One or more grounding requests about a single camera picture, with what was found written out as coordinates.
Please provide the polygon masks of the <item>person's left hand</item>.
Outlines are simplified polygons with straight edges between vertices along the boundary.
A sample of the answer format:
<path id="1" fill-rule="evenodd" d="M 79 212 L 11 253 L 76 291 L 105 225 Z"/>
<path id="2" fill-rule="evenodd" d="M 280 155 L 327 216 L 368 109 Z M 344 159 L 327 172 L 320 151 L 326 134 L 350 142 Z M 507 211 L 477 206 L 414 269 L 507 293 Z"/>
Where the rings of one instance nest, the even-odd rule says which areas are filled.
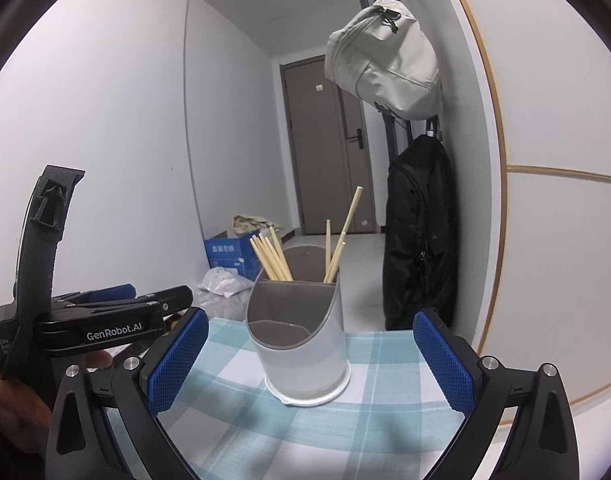
<path id="1" fill-rule="evenodd" d="M 51 410 L 30 387 L 0 377 L 0 431 L 19 450 L 38 453 L 51 422 Z"/>

